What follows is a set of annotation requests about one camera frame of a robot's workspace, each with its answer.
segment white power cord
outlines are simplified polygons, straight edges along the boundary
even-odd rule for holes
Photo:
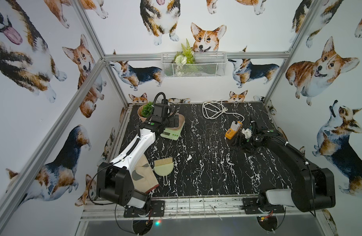
[[[213,113],[213,115],[209,116],[207,114],[207,110],[211,111]],[[223,106],[223,101],[220,101],[220,103],[219,103],[219,101],[205,101],[202,104],[202,114],[203,114],[203,117],[205,117],[206,119],[213,120],[213,119],[218,118],[221,114],[225,113],[225,114],[235,114],[235,115],[241,116],[243,118],[243,120],[241,122],[242,123],[244,122],[244,116],[243,115],[241,115],[239,113],[227,112],[227,111],[228,111],[228,108]]]

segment oven mitt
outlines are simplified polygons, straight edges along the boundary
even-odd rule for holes
[[[159,186],[159,182],[144,154],[136,163],[134,171],[131,174],[131,179],[133,180],[135,189],[142,193],[149,193]]]

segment green kitchen scale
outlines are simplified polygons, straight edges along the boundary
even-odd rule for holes
[[[178,127],[174,127],[174,128],[165,128],[164,132],[162,134],[160,134],[161,137],[166,138],[166,139],[172,139],[172,140],[177,140],[180,135],[181,135],[181,131],[182,128],[184,127],[185,124],[185,117],[181,114],[178,114]]]

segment marble surface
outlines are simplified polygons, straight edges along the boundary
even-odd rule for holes
[[[273,122],[261,102],[226,103],[229,112],[245,116],[243,127],[249,126],[253,114],[257,125],[274,128]],[[288,188],[292,186],[291,173],[267,148],[261,147],[251,155],[230,150],[224,134],[235,118],[223,114],[215,120],[205,119],[202,104],[178,104],[179,113],[185,116],[185,125],[177,141],[157,137],[145,155],[153,167],[153,161],[173,157],[174,170],[167,176],[156,175],[160,186],[152,191],[154,197],[213,196],[258,193],[262,189]],[[132,108],[130,120],[123,138],[121,151],[136,135],[140,123],[137,110]]]

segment white wire basket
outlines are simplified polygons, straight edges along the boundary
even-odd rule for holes
[[[222,77],[226,72],[227,55],[223,52],[194,53],[195,64],[176,64],[176,53],[162,53],[165,78]]]

